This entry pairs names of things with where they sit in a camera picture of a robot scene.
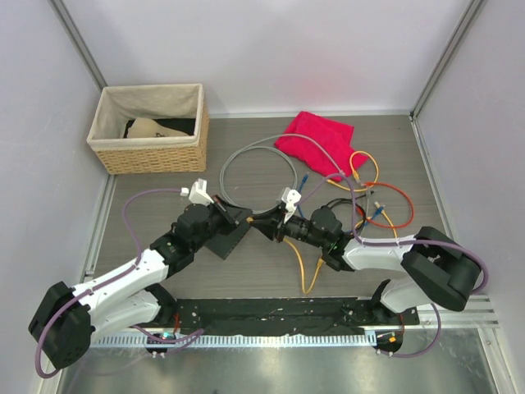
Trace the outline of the black network switch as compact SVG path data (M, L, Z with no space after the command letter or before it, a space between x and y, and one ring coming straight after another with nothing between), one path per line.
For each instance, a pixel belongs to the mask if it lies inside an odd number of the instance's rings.
M247 218L253 214L249 208L241 208L226 204L226 211L237 220L239 225L228 234L217 234L204 247L219 258L225 260L247 234L250 225Z

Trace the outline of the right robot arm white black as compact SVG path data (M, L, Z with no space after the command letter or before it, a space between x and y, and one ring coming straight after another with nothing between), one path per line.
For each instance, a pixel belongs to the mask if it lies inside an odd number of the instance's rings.
M346 233L326 206L309 219L276 207L253 216L249 224L271 241L286 237L317 247L333 270L368 269L404 273L382 283L374 293L370 312L375 321L391 323L406 309L433 303L447 310L464 310L477 285L486 282L485 269L463 247L434 227L422 227L414 236L368 239Z

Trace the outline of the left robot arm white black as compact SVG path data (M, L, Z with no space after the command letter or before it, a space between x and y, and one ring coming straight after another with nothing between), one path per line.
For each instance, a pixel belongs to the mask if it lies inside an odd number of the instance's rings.
M50 286L30 320L37 348L34 365L42 378L43 357L56 370L79 360L91 344L109 333L142 323L164 328L174 319L174 299L161 283L194 262L196 253L219 240L232 250L249 229L251 209L214 195L193 199L171 229L137 256L88 282Z

